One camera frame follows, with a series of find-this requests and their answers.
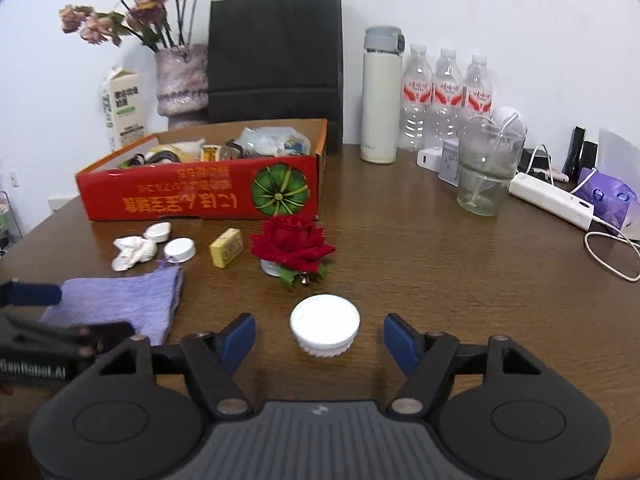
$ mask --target clear plastic bottle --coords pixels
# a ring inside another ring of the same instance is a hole
[[[441,148],[442,141],[457,135],[463,105],[464,81],[456,64],[455,50],[443,48],[433,76],[433,105],[429,115],[425,148]]]
[[[472,56],[465,76],[465,115],[489,115],[494,98],[494,85],[486,70],[485,56]]]
[[[433,72],[424,45],[412,44],[402,76],[402,109],[398,148],[416,152],[422,148],[426,111],[431,106]]]

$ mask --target power strip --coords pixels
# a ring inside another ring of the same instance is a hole
[[[559,187],[552,186],[526,173],[518,173],[509,184],[509,193],[567,222],[589,230],[593,205]]]

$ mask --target folded purple towel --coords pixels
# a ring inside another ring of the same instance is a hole
[[[161,345],[181,289],[179,266],[132,278],[75,278],[63,283],[62,301],[48,307],[40,320],[58,326],[128,321],[152,345]]]

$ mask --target green pumpkin image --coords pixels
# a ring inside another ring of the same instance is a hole
[[[258,171],[251,194],[254,205],[270,216],[293,215],[311,196],[304,174],[283,162]]]

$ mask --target yellow eraser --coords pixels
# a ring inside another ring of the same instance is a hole
[[[224,269],[244,249],[240,229],[227,229],[209,246],[213,264]]]

